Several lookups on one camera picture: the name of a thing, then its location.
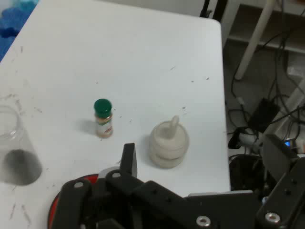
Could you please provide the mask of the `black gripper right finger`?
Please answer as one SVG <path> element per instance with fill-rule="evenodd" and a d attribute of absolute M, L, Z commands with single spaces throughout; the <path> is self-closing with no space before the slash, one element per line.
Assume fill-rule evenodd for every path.
<path fill-rule="evenodd" d="M 299 157 L 276 135 L 264 136 L 262 161 L 276 181 L 256 214 L 257 229 L 305 227 L 305 158 Z"/>

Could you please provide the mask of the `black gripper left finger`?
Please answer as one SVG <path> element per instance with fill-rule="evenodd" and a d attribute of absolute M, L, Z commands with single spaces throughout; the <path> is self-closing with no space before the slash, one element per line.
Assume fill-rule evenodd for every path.
<path fill-rule="evenodd" d="M 159 184 L 136 176 L 133 143 L 125 144 L 120 167 L 92 183 L 65 183 L 51 211 L 53 229 L 214 229 L 212 215 Z"/>

